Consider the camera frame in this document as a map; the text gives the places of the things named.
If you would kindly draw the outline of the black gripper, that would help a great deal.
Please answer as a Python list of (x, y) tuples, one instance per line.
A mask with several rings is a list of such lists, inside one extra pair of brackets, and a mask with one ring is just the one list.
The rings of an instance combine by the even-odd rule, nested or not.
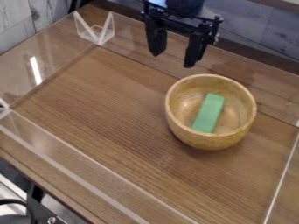
[(207, 43), (213, 45), (223, 22), (220, 14), (205, 6), (205, 0), (141, 0), (146, 44), (150, 54), (158, 56), (166, 47), (166, 30), (189, 36), (184, 67), (192, 68), (201, 59)]

